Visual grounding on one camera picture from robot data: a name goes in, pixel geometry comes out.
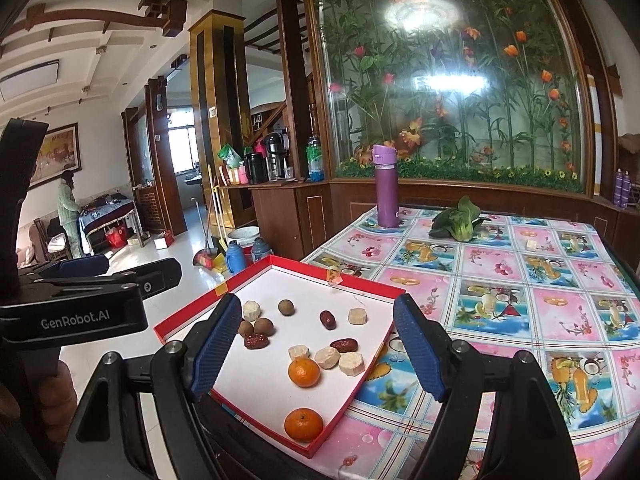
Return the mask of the left hand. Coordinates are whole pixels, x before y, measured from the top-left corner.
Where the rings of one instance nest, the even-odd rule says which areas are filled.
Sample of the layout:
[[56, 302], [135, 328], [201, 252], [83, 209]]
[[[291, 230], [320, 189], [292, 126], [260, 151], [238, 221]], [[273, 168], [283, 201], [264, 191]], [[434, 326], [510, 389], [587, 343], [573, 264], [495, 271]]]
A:
[[67, 364], [58, 360], [56, 374], [44, 378], [37, 392], [47, 437], [53, 444], [63, 445], [77, 408], [77, 393]]

